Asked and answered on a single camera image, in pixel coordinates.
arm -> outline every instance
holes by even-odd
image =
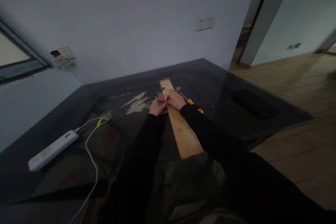
[[[175,107],[177,94],[169,105]],[[197,135],[202,147],[222,165],[232,187],[241,216],[261,218],[307,218],[325,216],[325,211],[303,194],[288,178],[255,153],[243,147],[241,139],[224,132],[190,104],[177,103],[177,109]]]
[[[123,161],[98,223],[145,223],[152,191],[154,168],[160,150],[163,121],[157,117],[164,106],[153,101],[128,157]]]

white power bank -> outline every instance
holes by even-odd
[[[40,170],[66,147],[72,144],[77,138],[79,138],[79,135],[75,131],[68,131],[35,157],[30,159],[28,161],[29,170],[32,172]]]

screwdriver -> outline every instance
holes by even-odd
[[[186,99],[187,103],[189,103],[190,105],[194,105],[195,107],[198,108],[199,112],[204,114],[204,111],[199,106],[197,106],[191,99],[188,99],[187,97],[185,97],[184,94],[182,94],[181,92],[180,92],[180,94]]]

person's left hand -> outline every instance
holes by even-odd
[[[158,116],[159,114],[161,114],[161,112],[163,110],[165,110],[165,108],[167,107],[167,105],[163,105],[161,103],[158,103],[158,102],[165,102],[164,100],[162,99],[155,99],[152,104],[150,105],[150,108],[149,108],[149,114],[153,114],[155,116]]]

white cable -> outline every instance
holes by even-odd
[[[89,137],[87,138],[87,140],[86,140],[86,142],[85,142],[85,149],[86,149],[86,151],[88,152],[88,154],[89,154],[89,156],[90,156],[90,158],[91,158],[91,161],[92,161],[92,163],[93,163],[93,165],[94,165],[94,168],[96,169],[96,181],[95,181],[95,183],[94,183],[95,185],[93,186],[93,188],[92,188],[91,192],[89,193],[89,195],[86,197],[86,199],[85,199],[83,205],[80,207],[80,209],[78,210],[78,212],[77,212],[77,213],[75,214],[75,216],[71,219],[71,221],[69,221],[69,224],[70,224],[71,222],[73,222],[73,220],[74,220],[74,219],[78,216],[78,214],[81,212],[81,210],[82,210],[83,207],[85,206],[86,202],[87,202],[88,199],[90,198],[90,196],[91,196],[93,190],[96,188],[96,185],[97,185],[97,182],[98,182],[98,167],[97,167],[95,161],[93,160],[92,155],[91,155],[91,153],[90,153],[90,151],[89,151],[89,149],[88,149],[87,142],[89,141],[89,139],[90,139],[91,135],[94,133],[94,131],[95,131],[99,126],[101,126],[102,124],[106,123],[106,122],[109,120],[109,119],[106,119],[106,118],[103,118],[103,119],[105,119],[106,121],[105,121],[105,122],[102,122],[100,125],[97,125],[97,126],[95,127],[95,129],[91,132],[91,134],[89,135]]]
[[[93,121],[93,120],[97,120],[97,119],[105,119],[105,120],[109,120],[107,118],[104,118],[104,117],[98,117],[98,118],[95,118],[95,119],[91,119],[89,121],[87,121],[86,123],[84,123],[82,126],[78,127],[77,129],[75,129],[75,132],[78,132],[81,128],[83,128],[86,124],[88,124],[89,122]]]

